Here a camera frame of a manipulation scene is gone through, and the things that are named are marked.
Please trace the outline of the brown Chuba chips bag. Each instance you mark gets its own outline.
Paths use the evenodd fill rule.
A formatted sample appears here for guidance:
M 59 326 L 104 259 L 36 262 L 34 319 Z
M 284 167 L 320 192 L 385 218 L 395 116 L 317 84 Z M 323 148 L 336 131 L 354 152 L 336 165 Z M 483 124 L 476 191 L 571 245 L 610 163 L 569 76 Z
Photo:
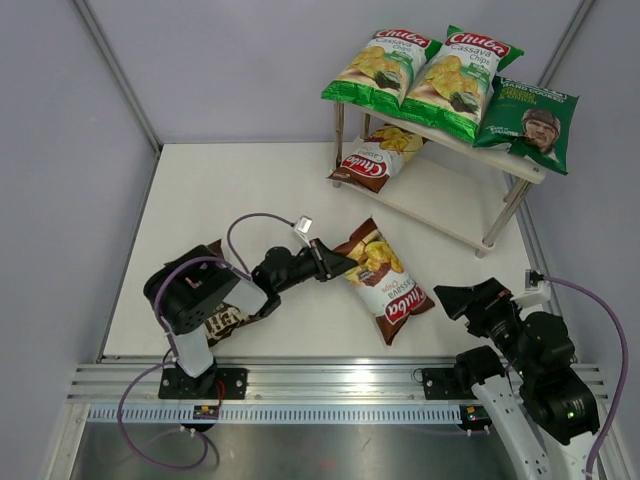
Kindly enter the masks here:
M 373 315 L 386 345 L 393 344 L 410 317 L 434 308 L 434 301 L 408 273 L 373 218 L 333 251 L 356 262 L 343 277 Z
M 384 124 L 342 159 L 328 178 L 378 194 L 427 142 L 418 134 Z

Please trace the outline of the dark green Real chips bag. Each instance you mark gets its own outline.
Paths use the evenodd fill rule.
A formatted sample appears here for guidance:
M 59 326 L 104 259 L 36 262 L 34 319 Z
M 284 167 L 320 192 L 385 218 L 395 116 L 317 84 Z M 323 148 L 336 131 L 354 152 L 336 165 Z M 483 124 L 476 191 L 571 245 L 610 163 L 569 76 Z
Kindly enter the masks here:
M 503 76 L 495 76 L 492 87 L 473 146 L 504 149 L 566 176 L 569 133 L 579 98 Z

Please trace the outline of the green Chuba cassava chips bag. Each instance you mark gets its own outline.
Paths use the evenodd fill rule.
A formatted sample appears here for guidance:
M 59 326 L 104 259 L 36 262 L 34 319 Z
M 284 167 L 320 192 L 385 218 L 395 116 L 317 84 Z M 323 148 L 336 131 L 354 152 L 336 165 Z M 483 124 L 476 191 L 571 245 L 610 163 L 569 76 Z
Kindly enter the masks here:
M 420 71 L 442 43 L 406 29 L 378 30 L 321 98 L 387 115 L 399 112 Z

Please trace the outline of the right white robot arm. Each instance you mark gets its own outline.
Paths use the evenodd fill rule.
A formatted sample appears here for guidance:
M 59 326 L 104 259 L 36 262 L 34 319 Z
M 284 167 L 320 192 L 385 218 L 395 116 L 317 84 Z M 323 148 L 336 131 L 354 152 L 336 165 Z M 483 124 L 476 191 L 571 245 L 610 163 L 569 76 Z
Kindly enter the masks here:
M 488 414 L 517 477 L 587 478 L 600 430 L 596 398 L 572 368 L 575 346 L 564 320 L 521 314 L 549 300 L 549 281 L 529 270 L 520 295 L 495 278 L 434 292 L 450 319 L 465 318 L 470 335 L 491 342 L 458 354 L 453 380 Z

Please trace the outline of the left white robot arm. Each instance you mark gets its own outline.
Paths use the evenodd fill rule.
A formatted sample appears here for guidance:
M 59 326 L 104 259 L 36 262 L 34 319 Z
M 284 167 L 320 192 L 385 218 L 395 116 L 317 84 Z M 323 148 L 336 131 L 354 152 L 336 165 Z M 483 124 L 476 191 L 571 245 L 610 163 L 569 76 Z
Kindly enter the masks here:
M 168 337 L 176 365 L 168 369 L 169 389 L 176 398 L 203 398 L 216 390 L 217 362 L 206 338 L 206 322 L 234 308 L 248 322 L 269 316 L 281 305 L 281 294 L 310 279 L 332 280 L 357 262 L 313 239 L 292 254 L 269 249 L 249 274 L 198 245 L 154 273 L 143 287 L 154 315 Z

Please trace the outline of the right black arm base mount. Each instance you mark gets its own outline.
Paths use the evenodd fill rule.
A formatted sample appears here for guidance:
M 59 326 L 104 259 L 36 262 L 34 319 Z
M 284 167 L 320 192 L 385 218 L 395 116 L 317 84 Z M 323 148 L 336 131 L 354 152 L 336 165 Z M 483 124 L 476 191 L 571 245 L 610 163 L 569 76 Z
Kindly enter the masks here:
M 421 383 L 427 400 L 472 400 L 475 396 L 465 390 L 453 368 L 423 368 Z

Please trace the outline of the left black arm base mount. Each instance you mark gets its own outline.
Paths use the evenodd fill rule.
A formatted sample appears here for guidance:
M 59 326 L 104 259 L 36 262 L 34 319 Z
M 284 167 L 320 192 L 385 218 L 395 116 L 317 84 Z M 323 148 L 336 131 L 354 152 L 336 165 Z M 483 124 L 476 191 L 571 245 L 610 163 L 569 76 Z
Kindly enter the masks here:
M 244 400 L 249 371 L 245 368 L 217 368 L 198 378 L 181 368 L 162 371 L 158 397 L 163 400 Z

